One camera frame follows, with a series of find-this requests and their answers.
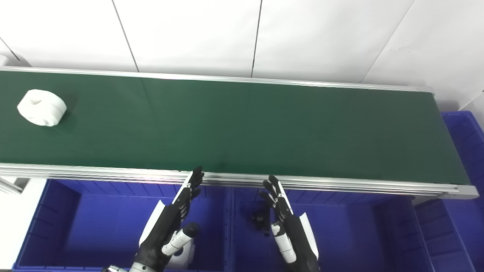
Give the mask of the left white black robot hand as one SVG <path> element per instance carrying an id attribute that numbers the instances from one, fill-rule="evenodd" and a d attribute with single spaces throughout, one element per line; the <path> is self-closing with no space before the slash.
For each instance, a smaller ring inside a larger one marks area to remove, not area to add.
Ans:
<path id="1" fill-rule="evenodd" d="M 187 218 L 192 200 L 197 197 L 204 177 L 202 166 L 193 169 L 178 190 L 174 200 L 164 205 L 160 200 L 154 208 L 140 237 L 131 272 L 162 272 L 173 255 L 197 236 L 199 224 Z"/>

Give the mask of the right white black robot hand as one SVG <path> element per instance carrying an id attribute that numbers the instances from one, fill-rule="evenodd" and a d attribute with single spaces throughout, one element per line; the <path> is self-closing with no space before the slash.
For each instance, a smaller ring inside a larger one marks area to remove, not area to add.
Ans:
<path id="1" fill-rule="evenodd" d="M 263 186 L 265 191 L 259 195 L 273 210 L 271 232 L 286 266 L 291 272 L 320 272 L 319 251 L 307 213 L 294 214 L 282 183 L 274 175 L 269 175 Z"/>

